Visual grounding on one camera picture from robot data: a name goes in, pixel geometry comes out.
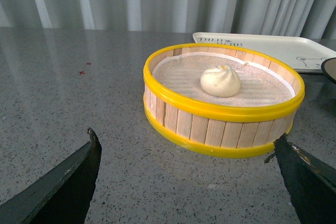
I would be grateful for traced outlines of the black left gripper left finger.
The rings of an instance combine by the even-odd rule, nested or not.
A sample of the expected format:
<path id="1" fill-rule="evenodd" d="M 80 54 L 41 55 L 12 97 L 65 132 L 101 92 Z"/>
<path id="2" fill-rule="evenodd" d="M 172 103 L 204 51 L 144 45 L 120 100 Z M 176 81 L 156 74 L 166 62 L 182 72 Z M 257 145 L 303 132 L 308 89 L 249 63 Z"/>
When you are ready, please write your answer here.
<path id="1" fill-rule="evenodd" d="M 102 147 L 90 140 L 39 180 L 1 205 L 1 223 L 84 223 L 95 192 Z"/>

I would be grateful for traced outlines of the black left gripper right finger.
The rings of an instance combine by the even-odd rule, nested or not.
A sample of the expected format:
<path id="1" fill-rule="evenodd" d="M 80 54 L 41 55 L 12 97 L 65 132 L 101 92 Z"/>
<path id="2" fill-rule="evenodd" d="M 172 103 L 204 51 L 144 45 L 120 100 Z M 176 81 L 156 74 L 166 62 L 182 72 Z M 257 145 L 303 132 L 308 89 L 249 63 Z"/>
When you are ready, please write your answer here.
<path id="1" fill-rule="evenodd" d="M 277 162 L 301 223 L 335 223 L 335 168 L 282 135 L 274 142 Z"/>

